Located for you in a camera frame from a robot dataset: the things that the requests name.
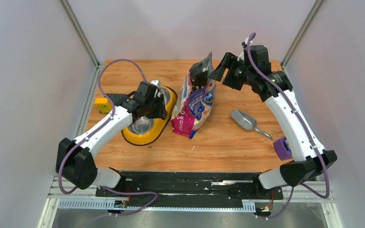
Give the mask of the colourful pet food bag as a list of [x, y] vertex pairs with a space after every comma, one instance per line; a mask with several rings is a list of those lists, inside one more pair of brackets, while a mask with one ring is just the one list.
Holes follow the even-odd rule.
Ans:
[[213, 71], [212, 52], [189, 69], [172, 112], [174, 133], [191, 139], [209, 117], [216, 94], [216, 82], [209, 78]]

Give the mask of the silver metal scoop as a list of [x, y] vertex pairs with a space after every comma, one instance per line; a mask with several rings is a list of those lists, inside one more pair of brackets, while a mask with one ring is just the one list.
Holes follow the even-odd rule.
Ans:
[[258, 122], [253, 116], [238, 109], [232, 111], [230, 116], [244, 130], [256, 131], [268, 139], [273, 140], [273, 137], [269, 133], [257, 127]]

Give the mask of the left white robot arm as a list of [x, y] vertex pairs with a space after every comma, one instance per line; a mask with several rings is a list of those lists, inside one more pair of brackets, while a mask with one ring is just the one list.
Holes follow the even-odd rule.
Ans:
[[64, 138], [58, 145], [56, 172], [84, 190], [91, 185], [105, 186], [115, 196], [126, 192], [126, 182], [120, 172], [97, 167], [95, 157], [120, 131], [135, 122], [167, 117], [164, 94], [160, 82], [142, 81], [133, 97], [124, 96], [115, 107], [90, 130], [71, 140]]

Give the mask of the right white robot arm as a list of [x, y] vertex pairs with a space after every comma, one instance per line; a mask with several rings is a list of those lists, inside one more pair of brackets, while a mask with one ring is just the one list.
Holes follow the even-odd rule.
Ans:
[[239, 57], [225, 53], [210, 78], [236, 90], [241, 90], [243, 85], [251, 86], [274, 114], [286, 137], [283, 149], [289, 149], [292, 161], [261, 173], [252, 185], [256, 197], [265, 198], [274, 187], [295, 187], [318, 175], [326, 175], [327, 169], [337, 161], [336, 152], [326, 150], [306, 122], [287, 75], [272, 70], [265, 46], [244, 44]]

